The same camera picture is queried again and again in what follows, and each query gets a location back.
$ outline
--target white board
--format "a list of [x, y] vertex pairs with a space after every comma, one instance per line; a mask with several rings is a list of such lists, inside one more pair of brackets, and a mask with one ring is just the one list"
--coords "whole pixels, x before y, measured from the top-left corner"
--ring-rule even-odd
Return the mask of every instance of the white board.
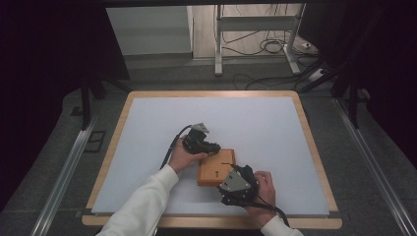
[[[204, 122], [206, 141], [235, 150], [240, 166], [271, 172], [276, 205], [287, 215], [328, 215], [328, 205], [291, 97], [135, 98], [93, 213], [115, 212], [158, 171], [174, 137]], [[195, 163], [180, 173], [165, 214], [246, 214], [197, 185]]]

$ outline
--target white wall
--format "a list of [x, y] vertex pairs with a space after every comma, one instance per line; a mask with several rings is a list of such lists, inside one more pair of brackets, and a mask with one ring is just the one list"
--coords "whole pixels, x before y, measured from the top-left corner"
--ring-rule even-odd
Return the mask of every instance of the white wall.
[[187, 7], [108, 8], [123, 55], [191, 52]]

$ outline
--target table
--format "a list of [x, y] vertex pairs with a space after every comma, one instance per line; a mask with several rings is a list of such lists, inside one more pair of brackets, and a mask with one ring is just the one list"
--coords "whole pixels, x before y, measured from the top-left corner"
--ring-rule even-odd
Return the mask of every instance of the table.
[[[304, 114], [298, 94], [294, 91], [134, 91], [131, 92], [127, 98], [120, 119], [117, 123], [116, 130], [109, 145], [107, 154], [103, 160], [101, 169], [97, 176], [96, 182], [92, 189], [89, 202], [86, 206], [86, 212], [83, 215], [83, 224], [85, 225], [103, 225], [106, 223], [110, 215], [93, 215], [89, 213], [92, 209], [97, 194], [103, 184], [105, 176], [108, 172], [110, 163], [115, 154], [123, 127], [126, 123], [130, 106], [135, 97], [277, 97], [285, 96], [291, 97], [304, 135], [306, 137], [308, 149], [311, 152], [313, 163], [315, 165], [317, 174], [319, 176], [322, 188], [324, 190], [325, 198], [328, 204], [330, 215], [327, 217], [315, 218], [295, 218], [290, 217], [289, 222], [295, 228], [320, 228], [320, 229], [337, 229], [341, 227], [342, 220], [338, 212], [331, 188], [328, 183], [328, 178], [322, 165], [319, 153], [317, 151], [312, 133], [310, 131], [306, 116]], [[258, 228], [247, 216], [199, 216], [192, 215], [170, 215], [163, 216], [158, 223], [158, 227], [193, 227], [193, 228], [234, 228], [234, 229], [249, 229]]]

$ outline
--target orange block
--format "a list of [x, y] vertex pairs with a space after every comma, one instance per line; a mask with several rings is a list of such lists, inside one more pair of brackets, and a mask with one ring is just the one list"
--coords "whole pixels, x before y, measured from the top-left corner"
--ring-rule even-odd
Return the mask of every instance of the orange block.
[[221, 149], [218, 154], [200, 160], [197, 184], [219, 186], [229, 174], [230, 164], [236, 164], [233, 149]]

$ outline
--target white shirt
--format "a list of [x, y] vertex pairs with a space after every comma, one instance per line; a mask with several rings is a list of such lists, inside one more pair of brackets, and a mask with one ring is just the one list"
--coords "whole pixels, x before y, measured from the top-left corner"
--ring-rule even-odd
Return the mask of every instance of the white shirt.
[[[169, 191], [179, 181], [178, 175], [165, 165], [151, 175], [129, 200], [117, 210], [97, 235], [151, 236], [166, 208]], [[262, 229], [266, 236], [302, 236], [297, 229], [287, 227], [278, 216]]]

